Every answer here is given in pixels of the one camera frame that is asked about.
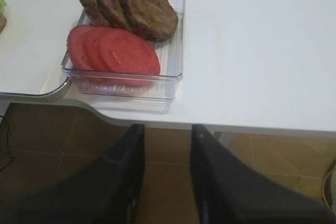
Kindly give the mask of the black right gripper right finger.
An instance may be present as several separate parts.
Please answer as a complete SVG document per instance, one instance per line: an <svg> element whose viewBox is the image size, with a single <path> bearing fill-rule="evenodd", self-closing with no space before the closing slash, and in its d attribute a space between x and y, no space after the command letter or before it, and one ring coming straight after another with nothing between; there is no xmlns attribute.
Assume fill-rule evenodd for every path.
<svg viewBox="0 0 336 224"><path fill-rule="evenodd" d="M190 170L200 223L335 223L326 205L249 168L200 124Z"/></svg>

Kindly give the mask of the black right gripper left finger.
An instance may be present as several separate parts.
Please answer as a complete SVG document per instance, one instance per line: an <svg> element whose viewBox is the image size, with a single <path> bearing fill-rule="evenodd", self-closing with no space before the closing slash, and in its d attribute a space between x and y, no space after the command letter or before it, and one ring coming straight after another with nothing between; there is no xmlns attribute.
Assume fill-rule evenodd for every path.
<svg viewBox="0 0 336 224"><path fill-rule="evenodd" d="M135 223L144 170L144 126L134 124L85 168L21 199L3 222Z"/></svg>

